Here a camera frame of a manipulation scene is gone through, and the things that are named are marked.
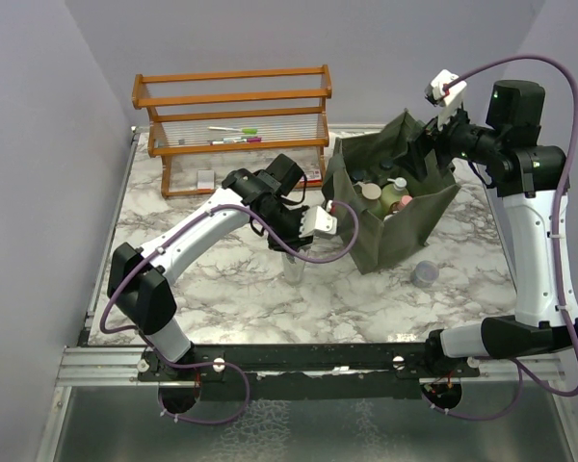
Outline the silver foil pouch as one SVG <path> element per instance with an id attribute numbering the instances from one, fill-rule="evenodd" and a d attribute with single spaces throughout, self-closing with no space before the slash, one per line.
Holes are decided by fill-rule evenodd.
<path id="1" fill-rule="evenodd" d="M 281 254 L 283 278 L 284 281 L 291 286 L 297 286 L 302 283 L 306 264 L 306 261 L 303 259 L 303 257 L 309 256 L 310 247 L 303 247 L 298 251 L 298 253 L 300 254 L 300 257 L 296 257 L 295 255 L 289 253 Z"/>

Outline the clear square bottle black cap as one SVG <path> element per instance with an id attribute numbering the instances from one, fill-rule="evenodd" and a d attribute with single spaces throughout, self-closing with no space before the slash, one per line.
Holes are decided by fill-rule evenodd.
<path id="1" fill-rule="evenodd" d="M 394 168 L 395 164 L 392 160 L 381 160 L 379 163 L 379 168 L 381 171 L 390 171 Z"/>

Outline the pink orange bottle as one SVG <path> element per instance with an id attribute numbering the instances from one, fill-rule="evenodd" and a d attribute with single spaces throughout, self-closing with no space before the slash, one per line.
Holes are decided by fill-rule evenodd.
<path id="1" fill-rule="evenodd" d="M 410 195 L 403 195 L 397 203 L 397 209 L 403 210 L 410 203 L 411 200 L 412 197 Z"/>

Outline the green lotion bottle white cap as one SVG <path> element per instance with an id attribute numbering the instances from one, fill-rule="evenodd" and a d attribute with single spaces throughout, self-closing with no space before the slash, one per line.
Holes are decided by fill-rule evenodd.
<path id="1" fill-rule="evenodd" d="M 381 189 L 380 203 L 387 215 L 393 204 L 408 195 L 407 180 L 404 177 L 388 178 L 387 184 Z"/>

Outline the green bottle beige cap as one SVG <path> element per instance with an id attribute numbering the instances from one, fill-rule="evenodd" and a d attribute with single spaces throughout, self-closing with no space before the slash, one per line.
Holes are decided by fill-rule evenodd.
<path id="1" fill-rule="evenodd" d="M 375 183 L 362 183 L 360 187 L 367 210 L 376 218 L 382 219 L 384 211 L 381 205 L 381 188 Z"/>

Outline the green canvas bag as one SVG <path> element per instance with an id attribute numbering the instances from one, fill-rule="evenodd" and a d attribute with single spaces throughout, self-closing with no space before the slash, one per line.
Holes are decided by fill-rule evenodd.
<path id="1" fill-rule="evenodd" d="M 337 138 L 328 161 L 322 194 L 327 200 L 339 200 L 350 205 L 359 219 L 355 245 L 350 251 L 357 269 L 362 274 L 392 268 L 421 250 L 435 226 L 460 190 L 453 170 L 440 172 L 435 155 L 426 158 L 428 175 L 424 181 L 413 178 L 399 166 L 399 156 L 407 148 L 410 135 L 423 127 L 409 111 L 403 111 L 387 123 L 381 131 L 372 134 Z M 390 171 L 381 171 L 381 160 L 392 160 Z M 358 184 L 350 172 L 364 169 L 370 175 L 368 183 L 380 187 L 388 178 L 407 180 L 410 203 L 392 220 L 372 215 L 361 197 Z"/>

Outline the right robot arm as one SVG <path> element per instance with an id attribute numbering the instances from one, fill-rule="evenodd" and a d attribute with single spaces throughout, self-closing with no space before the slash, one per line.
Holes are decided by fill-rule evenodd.
<path id="1" fill-rule="evenodd" d="M 466 83 L 442 71 L 426 87 L 440 112 L 407 143 L 401 165 L 418 180 L 434 154 L 439 169 L 454 159 L 484 166 L 490 186 L 503 202 L 510 223 L 516 303 L 509 316 L 434 331 L 423 353 L 425 369 L 444 376 L 459 358 L 512 359 L 558 352 L 578 344 L 578 304 L 564 243 L 566 155 L 538 143 L 545 90 L 537 83 L 494 83 L 486 126 L 470 121 L 463 108 Z"/>

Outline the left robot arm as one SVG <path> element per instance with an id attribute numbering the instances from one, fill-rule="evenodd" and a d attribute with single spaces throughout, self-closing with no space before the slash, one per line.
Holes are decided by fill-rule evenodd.
<path id="1" fill-rule="evenodd" d="M 121 244 L 113 253 L 107 295 L 143 337 L 161 354 L 160 368 L 179 380 L 193 368 L 191 340 L 175 317 L 177 304 L 171 292 L 185 269 L 225 235 L 254 226 L 261 218 L 261 236 L 267 228 L 269 249 L 298 251 L 312 243 L 301 235 L 307 207 L 287 194 L 305 179 L 303 170 L 284 154 L 256 172 L 231 171 L 207 201 L 171 230 L 134 247 Z"/>

